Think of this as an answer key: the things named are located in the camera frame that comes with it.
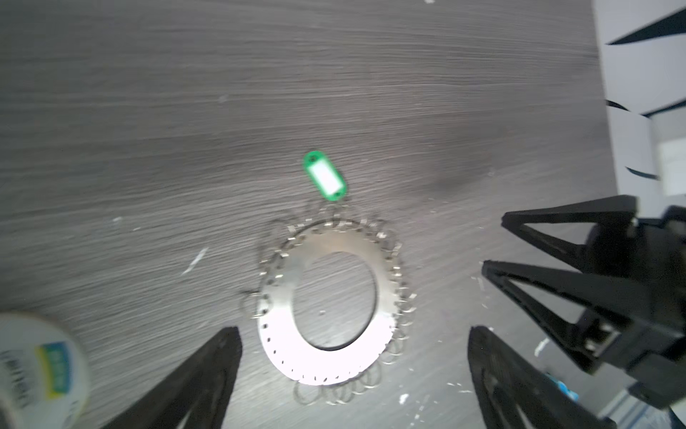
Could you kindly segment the green key tag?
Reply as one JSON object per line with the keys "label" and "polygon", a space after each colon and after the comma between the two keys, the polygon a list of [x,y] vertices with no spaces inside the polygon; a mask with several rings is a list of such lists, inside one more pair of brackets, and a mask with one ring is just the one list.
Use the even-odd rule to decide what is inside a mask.
{"label": "green key tag", "polygon": [[303,168],[321,196],[337,202],[347,196],[348,186],[328,156],[321,151],[310,151],[303,158]]}

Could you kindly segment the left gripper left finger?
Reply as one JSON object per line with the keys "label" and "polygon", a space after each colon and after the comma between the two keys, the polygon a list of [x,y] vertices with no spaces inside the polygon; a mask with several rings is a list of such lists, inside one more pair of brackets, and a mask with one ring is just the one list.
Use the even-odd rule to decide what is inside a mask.
{"label": "left gripper left finger", "polygon": [[230,404],[243,346],[225,327],[107,428],[220,428]]}

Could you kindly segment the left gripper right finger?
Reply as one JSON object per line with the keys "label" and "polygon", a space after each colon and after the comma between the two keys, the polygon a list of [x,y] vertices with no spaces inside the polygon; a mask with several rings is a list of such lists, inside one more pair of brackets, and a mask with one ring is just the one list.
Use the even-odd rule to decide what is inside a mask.
{"label": "left gripper right finger", "polygon": [[485,326],[470,329],[468,363],[488,428],[615,428],[559,390]]}

